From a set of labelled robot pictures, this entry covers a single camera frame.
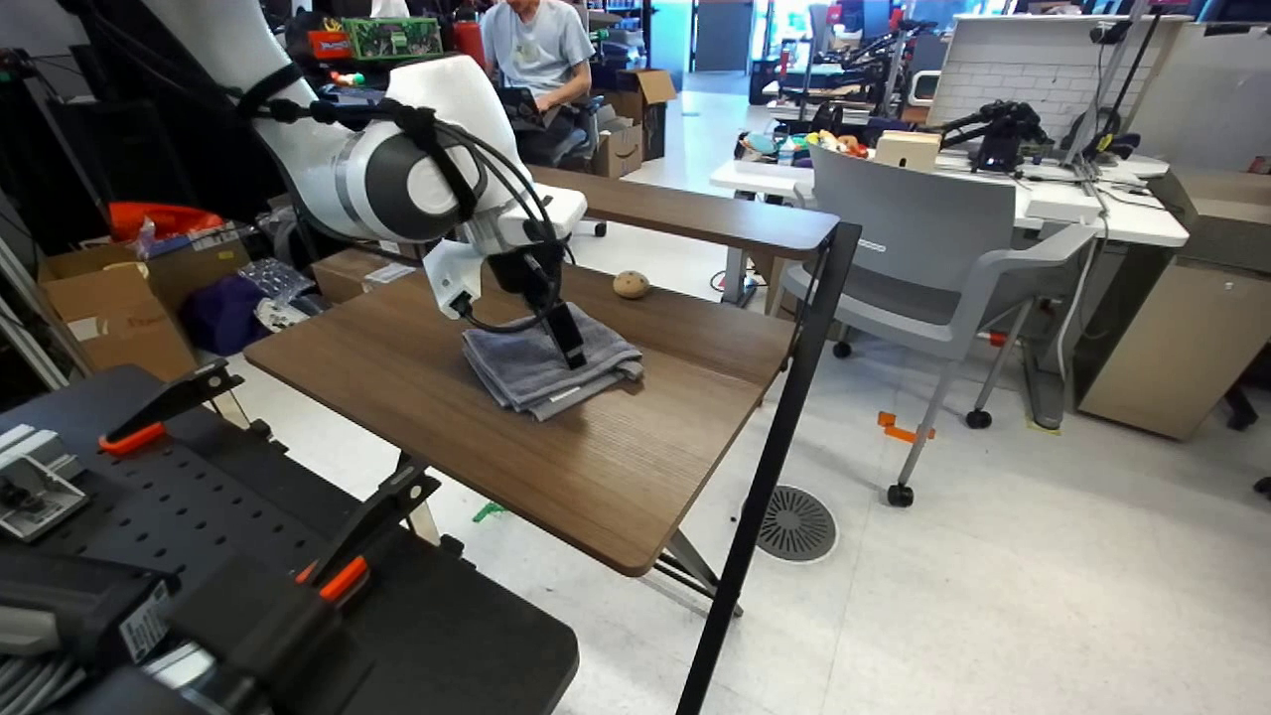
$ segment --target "office chair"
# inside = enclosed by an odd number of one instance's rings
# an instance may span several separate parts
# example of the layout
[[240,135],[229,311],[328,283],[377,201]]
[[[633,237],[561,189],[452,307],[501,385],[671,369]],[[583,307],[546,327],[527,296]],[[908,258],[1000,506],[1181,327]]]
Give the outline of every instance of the office chair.
[[[1014,200],[1009,181],[923,173],[825,152],[816,156],[816,206],[862,228],[853,275],[833,318],[947,361],[900,477],[884,488],[895,508],[915,506],[915,463],[932,437],[936,409],[980,327],[1018,312],[1014,336],[1039,294],[1039,287],[1027,283],[1000,290],[1000,278],[1062,265],[1094,237],[1094,228],[1066,228],[1018,251]],[[804,294],[808,287],[808,269],[789,265],[786,290]],[[996,349],[977,405],[965,416],[974,430],[989,424],[985,400],[1000,357],[1005,349]]]

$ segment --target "concrete floor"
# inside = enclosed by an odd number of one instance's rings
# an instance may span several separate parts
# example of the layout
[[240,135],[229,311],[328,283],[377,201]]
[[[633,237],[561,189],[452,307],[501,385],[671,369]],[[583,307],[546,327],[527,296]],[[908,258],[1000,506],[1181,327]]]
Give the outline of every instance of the concrete floor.
[[[743,104],[743,75],[691,79],[667,120],[671,156],[633,179],[711,189],[730,135],[761,126],[761,111]],[[702,296],[724,265],[720,246],[626,228],[581,236],[575,255]],[[837,543],[810,563],[755,556],[706,712],[1271,712],[1271,506],[1253,494],[1271,473],[1266,421],[1227,433],[1215,414],[1186,445],[1075,414],[1045,433],[1023,416],[1009,365],[996,424],[969,433],[959,409],[974,400],[980,352],[916,469],[916,508],[895,514],[882,488],[900,445],[875,416],[916,421],[932,365],[871,336],[853,345],[850,361],[821,361],[784,477],[833,514]],[[334,483],[368,494],[392,469],[392,445],[240,369],[246,414]],[[682,524],[711,563],[724,563],[772,414],[775,394]],[[583,663],[561,712],[674,712],[702,602],[661,577],[622,578],[508,514],[474,524],[482,506],[446,483],[434,514],[482,573],[575,626]]]

